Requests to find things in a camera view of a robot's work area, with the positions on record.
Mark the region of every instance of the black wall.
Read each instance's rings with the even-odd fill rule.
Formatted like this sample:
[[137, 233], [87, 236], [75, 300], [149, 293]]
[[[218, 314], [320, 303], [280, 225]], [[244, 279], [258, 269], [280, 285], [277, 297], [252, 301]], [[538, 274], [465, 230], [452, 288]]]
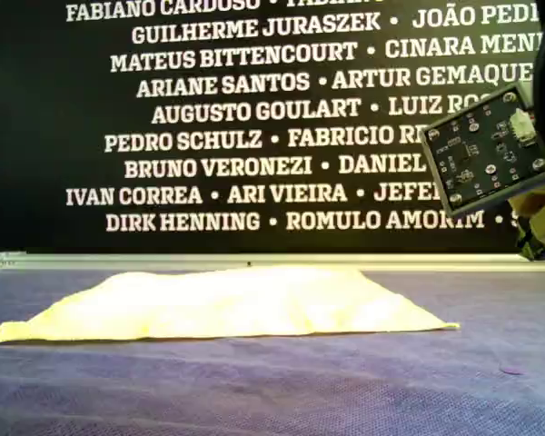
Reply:
[[[436, 253], [436, 252], [511, 252], [514, 229], [510, 208], [500, 208], [480, 213], [472, 220], [449, 225], [440, 216], [441, 206], [428, 195], [418, 198], [418, 192], [409, 194], [402, 201], [380, 202], [374, 193], [380, 183], [424, 183], [422, 194], [432, 192], [431, 176], [421, 159], [421, 147], [401, 135], [401, 126], [424, 125], [452, 112], [451, 98], [465, 95], [483, 95], [499, 86], [526, 78], [530, 74], [533, 49], [519, 47], [519, 38], [531, 38], [538, 32], [538, 24], [532, 17], [520, 15], [533, 2], [462, 1], [457, 2], [456, 12], [462, 21], [456, 24], [449, 14], [447, 2], [417, 0], [367, 1], [342, 5], [309, 5], [290, 7], [287, 0], [271, 4], [262, 0], [254, 10], [217, 11], [212, 13], [162, 15], [161, 0], [156, 0], [155, 16], [91, 21], [67, 21], [65, 4], [55, 0], [0, 1], [0, 251], [27, 250], [49, 253]], [[194, 2], [208, 5], [211, 2]], [[420, 10], [440, 8], [446, 25], [419, 28], [412, 25]], [[275, 35], [252, 38], [235, 37], [192, 42], [165, 44], [134, 44], [132, 30], [137, 26], [180, 25], [186, 23], [217, 22], [258, 19], [257, 31], [262, 34], [267, 20], [274, 17], [341, 14], [336, 24], [350, 25], [357, 16], [353, 13], [380, 13], [376, 22], [380, 29], [361, 32], [333, 32], [317, 35]], [[398, 24], [392, 24], [396, 17]], [[509, 35], [499, 41], [504, 53], [496, 49], [483, 53], [483, 35]], [[436, 47], [431, 55], [419, 57], [389, 57], [388, 41], [412, 38], [438, 38], [444, 48], [444, 38], [458, 38], [462, 54], [440, 55]], [[350, 58], [331, 62], [306, 62], [291, 64], [240, 64], [238, 56], [234, 65], [211, 67], [201, 65], [202, 50], [232, 47], [256, 47], [265, 45], [304, 45], [301, 50], [314, 44], [356, 43]], [[375, 48], [368, 54], [368, 46]], [[112, 55], [140, 55], [156, 52], [185, 52], [186, 59], [195, 58], [192, 68], [159, 69], [156, 71], [112, 72]], [[514, 69], [509, 65], [516, 64]], [[479, 82], [476, 76], [467, 83], [423, 84], [418, 74], [432, 74], [433, 67], [466, 65], [467, 78], [472, 68], [487, 69], [494, 73], [507, 65], [506, 75], [496, 81]], [[410, 70], [410, 86], [364, 86], [340, 89], [334, 85], [336, 78], [348, 76], [351, 70], [407, 68]], [[227, 85], [237, 82], [238, 77], [251, 74], [300, 74], [302, 88], [293, 91], [248, 94], [227, 94], [222, 88], [223, 76]], [[215, 77], [216, 94], [137, 98], [143, 80], [190, 77]], [[319, 79], [326, 78], [326, 84]], [[401, 106], [403, 97], [425, 98], [426, 113], [391, 113], [390, 98]], [[265, 102], [310, 101], [311, 107], [332, 104], [332, 99], [360, 99], [357, 113], [347, 109], [347, 117], [299, 119], [258, 119], [256, 106]], [[440, 101], [440, 108], [431, 106]], [[191, 122], [176, 124], [153, 123], [157, 106], [188, 104], [240, 104], [247, 103], [253, 112], [243, 120], [225, 122]], [[390, 129], [394, 133], [386, 144], [379, 138], [375, 144], [291, 147], [289, 129], [330, 127], [374, 126]], [[232, 150], [180, 150], [174, 139], [171, 151], [142, 153], [105, 152], [105, 136], [112, 134], [160, 134], [174, 135], [181, 132], [210, 132], [239, 130], [260, 131], [261, 148]], [[279, 141], [274, 144], [272, 136]], [[392, 154], [392, 159], [411, 159], [417, 166], [412, 172], [340, 173], [340, 162], [358, 159], [365, 155]], [[288, 170], [300, 170], [298, 163], [310, 159], [311, 171], [301, 174], [277, 174], [275, 176], [208, 176], [203, 171], [202, 159], [242, 159], [259, 157], [287, 157]], [[126, 178], [125, 161], [152, 161], [190, 159], [196, 163], [195, 177], [181, 178]], [[323, 169], [322, 163], [329, 164]], [[327, 184], [333, 193], [336, 185], [342, 185], [347, 197], [345, 203], [277, 203], [271, 195], [271, 185]], [[233, 186], [240, 190], [245, 185], [262, 185], [264, 203], [228, 203]], [[197, 187], [202, 203], [165, 205], [127, 205], [120, 203], [120, 190], [134, 187]], [[114, 204], [67, 205], [67, 189], [114, 188]], [[363, 189], [364, 195], [358, 196]], [[211, 192], [217, 191], [214, 200]], [[333, 199], [343, 198], [333, 195]], [[367, 213], [373, 219], [381, 219], [375, 228], [332, 229], [329, 221], [319, 221], [319, 229], [309, 230], [311, 216], [329, 212], [349, 211], [350, 216], [365, 220]], [[108, 232], [109, 214], [155, 214], [155, 229], [146, 232]], [[185, 223], [190, 213], [256, 213], [260, 219], [258, 230], [244, 231], [191, 231], [185, 225], [180, 231], [162, 229], [162, 213], [182, 213]], [[304, 228], [287, 229], [290, 220], [299, 216]], [[270, 219], [277, 220], [271, 225]]]

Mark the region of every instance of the circuit board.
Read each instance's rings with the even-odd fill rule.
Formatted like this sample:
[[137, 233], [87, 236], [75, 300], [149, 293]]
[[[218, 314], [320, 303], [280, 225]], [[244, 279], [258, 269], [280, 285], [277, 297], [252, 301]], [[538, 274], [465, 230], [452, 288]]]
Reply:
[[425, 128], [421, 142], [450, 217], [545, 183], [545, 148], [526, 93], [512, 85]]

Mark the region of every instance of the screw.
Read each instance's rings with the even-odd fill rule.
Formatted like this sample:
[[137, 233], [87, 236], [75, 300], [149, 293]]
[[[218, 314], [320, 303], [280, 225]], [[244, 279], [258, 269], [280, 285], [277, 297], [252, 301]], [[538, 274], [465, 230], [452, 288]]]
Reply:
[[428, 137], [430, 138], [431, 141], [435, 140], [439, 136], [440, 136], [440, 132], [436, 129], [432, 129], [428, 132]]
[[512, 103], [517, 101], [517, 95], [515, 93], [506, 93], [502, 97], [502, 101], [505, 103]]
[[533, 162], [533, 170], [541, 171], [543, 168], [545, 168], [545, 159], [537, 159]]
[[454, 193], [453, 195], [451, 195], [451, 203], [460, 203], [462, 201], [462, 195], [460, 195], [459, 193]]

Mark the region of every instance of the yellow towel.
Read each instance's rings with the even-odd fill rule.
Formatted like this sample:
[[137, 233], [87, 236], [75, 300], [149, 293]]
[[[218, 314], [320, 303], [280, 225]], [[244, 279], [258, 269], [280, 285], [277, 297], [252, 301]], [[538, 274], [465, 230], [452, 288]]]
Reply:
[[349, 269], [128, 272], [3, 322], [0, 342], [410, 332], [458, 328]]

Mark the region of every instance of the purple fabric surface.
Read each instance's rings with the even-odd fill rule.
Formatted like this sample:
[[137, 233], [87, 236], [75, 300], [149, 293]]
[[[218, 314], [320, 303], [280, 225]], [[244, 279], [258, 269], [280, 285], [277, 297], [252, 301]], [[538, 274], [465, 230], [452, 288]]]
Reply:
[[[111, 274], [0, 272], [0, 322]], [[545, 435], [545, 272], [368, 276], [461, 331], [0, 346], [0, 435]]]

